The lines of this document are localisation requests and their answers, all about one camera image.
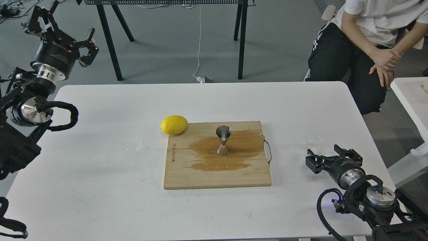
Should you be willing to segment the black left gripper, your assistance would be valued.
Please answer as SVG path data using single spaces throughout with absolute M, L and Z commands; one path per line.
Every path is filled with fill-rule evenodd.
M 67 80 L 76 60 L 82 67 L 90 66 L 99 48 L 95 46 L 95 40 L 93 40 L 94 28 L 88 30 L 86 40 L 75 43 L 75 49 L 70 47 L 76 40 L 64 32 L 60 35 L 60 29 L 53 17 L 58 5 L 59 1 L 55 0 L 49 9 L 34 6 L 32 14 L 26 22 L 22 23 L 22 26 L 26 34 L 42 37 L 41 44 L 30 62 L 31 67 L 38 70 L 42 65 L 49 65 L 62 73 L 60 80 Z M 47 26 L 45 31 L 41 28 L 40 18 L 44 26 Z M 87 55 L 80 56 L 81 48 L 88 50 Z

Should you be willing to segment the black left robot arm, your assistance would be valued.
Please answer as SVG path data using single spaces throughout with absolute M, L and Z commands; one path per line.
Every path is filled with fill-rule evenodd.
M 58 81 L 68 80 L 76 63 L 89 67 L 99 48 L 95 29 L 78 41 L 58 27 L 54 12 L 60 4 L 41 7 L 36 2 L 32 14 L 22 24 L 26 34 L 39 38 L 40 45 L 30 62 L 31 71 L 16 67 L 1 83 L 8 82 L 1 94 L 1 180 L 26 168 L 39 154 L 38 141 L 46 131 L 73 128 L 77 108 L 66 102 L 49 101 Z

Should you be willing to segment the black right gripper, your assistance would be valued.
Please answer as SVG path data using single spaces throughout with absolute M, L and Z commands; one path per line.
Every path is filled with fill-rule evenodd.
M 315 174 L 327 171 L 341 189 L 347 190 L 366 175 L 361 168 L 363 158 L 354 149 L 343 149 L 337 144 L 334 145 L 334 151 L 340 156 L 337 160 L 334 160 L 335 156 L 316 155 L 311 149 L 307 149 L 306 166 Z

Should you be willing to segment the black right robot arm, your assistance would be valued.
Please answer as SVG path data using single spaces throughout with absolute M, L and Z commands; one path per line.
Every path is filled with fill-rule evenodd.
M 322 212 L 322 199 L 335 193 L 338 199 L 332 203 L 337 213 L 353 214 L 372 229 L 374 241 L 426 241 L 427 213 L 420 209 L 400 190 L 384 187 L 383 181 L 362 169 L 363 158 L 354 149 L 334 145 L 336 156 L 316 155 L 307 150 L 306 166 L 315 174 L 327 171 L 338 188 L 323 191 L 318 197 L 316 209 L 320 221 L 339 241 L 339 235 L 327 222 Z

